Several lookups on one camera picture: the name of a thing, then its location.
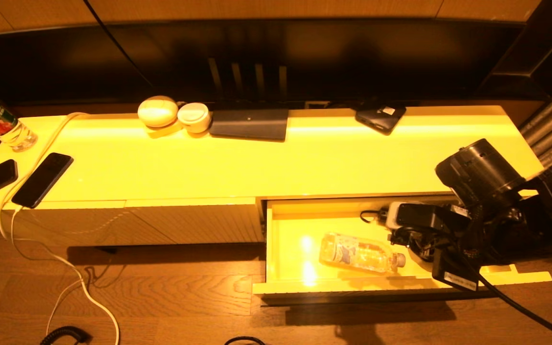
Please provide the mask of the small black labelled device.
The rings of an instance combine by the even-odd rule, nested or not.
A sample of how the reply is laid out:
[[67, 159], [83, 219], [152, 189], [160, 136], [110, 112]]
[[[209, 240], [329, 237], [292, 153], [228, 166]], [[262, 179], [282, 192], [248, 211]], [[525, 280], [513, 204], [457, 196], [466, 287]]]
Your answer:
[[407, 108], [403, 106], [381, 105], [375, 109], [356, 111], [355, 120], [383, 135], [390, 135], [406, 112]]

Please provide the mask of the white oval case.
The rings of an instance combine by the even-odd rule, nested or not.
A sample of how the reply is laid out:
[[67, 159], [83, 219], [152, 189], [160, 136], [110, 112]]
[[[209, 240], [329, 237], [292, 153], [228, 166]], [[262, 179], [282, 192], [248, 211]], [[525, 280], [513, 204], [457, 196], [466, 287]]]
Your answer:
[[150, 97], [138, 107], [138, 118], [147, 127], [165, 127], [177, 120], [178, 105], [164, 95]]

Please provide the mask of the beige wooden cabinet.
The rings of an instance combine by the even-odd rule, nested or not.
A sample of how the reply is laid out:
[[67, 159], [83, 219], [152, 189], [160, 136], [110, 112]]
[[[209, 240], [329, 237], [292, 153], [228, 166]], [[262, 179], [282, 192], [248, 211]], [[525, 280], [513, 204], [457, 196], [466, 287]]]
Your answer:
[[284, 142], [150, 133], [136, 114], [24, 118], [28, 151], [0, 146], [24, 177], [48, 138], [74, 161], [18, 238], [61, 247], [262, 242], [263, 201], [452, 196], [435, 167], [487, 139], [525, 178], [542, 165], [500, 106], [410, 107], [381, 135], [346, 109], [290, 113]]

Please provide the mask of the dark wooden shelf unit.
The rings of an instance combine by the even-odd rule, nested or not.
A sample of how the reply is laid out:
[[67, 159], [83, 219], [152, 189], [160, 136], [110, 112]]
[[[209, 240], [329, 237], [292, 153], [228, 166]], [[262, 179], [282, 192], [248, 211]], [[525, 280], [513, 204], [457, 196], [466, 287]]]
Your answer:
[[523, 32], [482, 81], [475, 96], [552, 100], [552, 0], [541, 0]]

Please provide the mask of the clear bottle with white cap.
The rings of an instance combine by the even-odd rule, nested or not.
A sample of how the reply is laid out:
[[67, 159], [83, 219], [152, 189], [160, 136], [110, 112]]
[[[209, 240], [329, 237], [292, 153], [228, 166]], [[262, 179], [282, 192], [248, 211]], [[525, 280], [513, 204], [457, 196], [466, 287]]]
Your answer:
[[319, 260], [325, 265], [375, 274], [396, 273], [407, 264], [404, 254], [392, 251], [380, 241], [340, 233], [324, 235]]

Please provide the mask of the black television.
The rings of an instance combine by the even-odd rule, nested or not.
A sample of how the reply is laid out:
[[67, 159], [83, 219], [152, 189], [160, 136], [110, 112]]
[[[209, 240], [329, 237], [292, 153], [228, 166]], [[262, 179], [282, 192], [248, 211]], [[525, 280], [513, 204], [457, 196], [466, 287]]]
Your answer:
[[0, 34], [6, 105], [422, 100], [474, 94], [521, 24], [202, 20]]

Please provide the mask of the white round lidded cup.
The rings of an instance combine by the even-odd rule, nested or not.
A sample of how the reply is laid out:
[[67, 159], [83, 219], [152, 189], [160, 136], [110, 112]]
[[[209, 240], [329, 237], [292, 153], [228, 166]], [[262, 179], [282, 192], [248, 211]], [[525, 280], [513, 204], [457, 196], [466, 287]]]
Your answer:
[[178, 109], [177, 119], [188, 133], [199, 134], [208, 131], [212, 114], [203, 103], [189, 103]]

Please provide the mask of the cream white drawer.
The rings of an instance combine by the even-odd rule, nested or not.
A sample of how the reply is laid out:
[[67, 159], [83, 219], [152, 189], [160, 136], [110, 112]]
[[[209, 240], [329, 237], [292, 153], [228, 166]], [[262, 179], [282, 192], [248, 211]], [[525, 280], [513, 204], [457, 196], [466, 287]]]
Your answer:
[[454, 198], [434, 195], [269, 201], [265, 282], [254, 283], [253, 294], [263, 307], [492, 297], [483, 286], [477, 292], [463, 292], [432, 279], [431, 264], [399, 245], [392, 249], [404, 254], [407, 262], [396, 274], [378, 275], [320, 263], [320, 244], [327, 233], [370, 238], [389, 245], [389, 230], [375, 218], [364, 223], [361, 212], [392, 202], [414, 201], [440, 205], [453, 203]]

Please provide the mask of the black umbrella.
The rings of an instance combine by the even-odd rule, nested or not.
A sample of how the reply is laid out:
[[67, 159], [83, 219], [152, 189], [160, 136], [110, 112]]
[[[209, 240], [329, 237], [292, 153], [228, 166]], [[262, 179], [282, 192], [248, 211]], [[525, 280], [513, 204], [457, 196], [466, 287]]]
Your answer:
[[[360, 219], [365, 223], [371, 221], [367, 218], [368, 215], [373, 215], [377, 224], [385, 227], [386, 212], [389, 205], [383, 206], [381, 209], [363, 210], [360, 213]], [[416, 227], [401, 227], [400, 229], [388, 229], [390, 234], [387, 239], [391, 245], [401, 245], [407, 247], [416, 257], [423, 262], [432, 263], [436, 243], [443, 236], [443, 229], [419, 229]]]

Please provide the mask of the dark grey flat box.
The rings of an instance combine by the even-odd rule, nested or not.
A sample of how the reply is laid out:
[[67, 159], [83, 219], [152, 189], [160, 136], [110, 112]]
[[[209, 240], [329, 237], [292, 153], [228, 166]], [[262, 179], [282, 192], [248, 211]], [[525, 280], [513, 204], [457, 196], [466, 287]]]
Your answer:
[[213, 111], [209, 133], [219, 138], [284, 142], [288, 109]]

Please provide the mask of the black smartphone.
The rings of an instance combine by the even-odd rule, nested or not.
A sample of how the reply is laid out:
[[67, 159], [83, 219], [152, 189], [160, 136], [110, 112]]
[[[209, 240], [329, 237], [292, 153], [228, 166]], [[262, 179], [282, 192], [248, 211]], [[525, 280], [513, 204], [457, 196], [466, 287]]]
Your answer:
[[70, 155], [55, 152], [48, 154], [13, 195], [11, 201], [25, 208], [35, 209], [73, 161]]

